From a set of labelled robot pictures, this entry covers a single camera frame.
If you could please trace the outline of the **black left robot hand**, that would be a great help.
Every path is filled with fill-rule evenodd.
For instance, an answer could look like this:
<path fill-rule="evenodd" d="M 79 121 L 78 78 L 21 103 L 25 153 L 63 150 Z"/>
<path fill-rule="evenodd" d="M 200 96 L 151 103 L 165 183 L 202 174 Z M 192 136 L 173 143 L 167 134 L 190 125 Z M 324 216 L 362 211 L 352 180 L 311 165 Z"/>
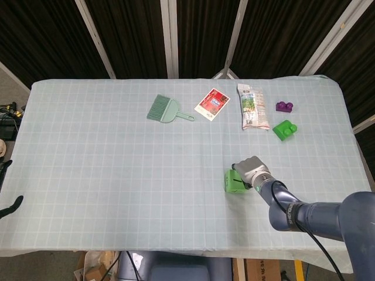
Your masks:
<path fill-rule="evenodd" d="M 7 169 L 10 167 L 11 164 L 12 164 L 12 160 L 8 160 L 6 162 L 1 163 L 1 172 L 0 172 L 0 177 L 1 177 L 0 185 L 1 186 L 4 182 Z M 20 207 L 20 205 L 22 204 L 22 201 L 23 201 L 23 196 L 18 196 L 10 207 L 2 209 L 0 211 L 1 213 L 0 219 L 2 219 L 3 217 L 6 217 L 7 215 L 14 213 Z"/>

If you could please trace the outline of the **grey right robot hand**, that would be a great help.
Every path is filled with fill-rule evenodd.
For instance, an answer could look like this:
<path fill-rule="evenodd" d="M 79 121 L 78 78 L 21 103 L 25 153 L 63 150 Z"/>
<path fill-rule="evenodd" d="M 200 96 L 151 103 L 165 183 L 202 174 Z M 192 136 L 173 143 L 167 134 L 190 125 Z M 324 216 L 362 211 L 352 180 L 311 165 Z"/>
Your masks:
<path fill-rule="evenodd" d="M 246 189 L 253 187 L 257 176 L 263 173 L 270 173 L 268 167 L 257 156 L 252 156 L 239 163 L 232 164 L 232 169 L 239 174 Z"/>

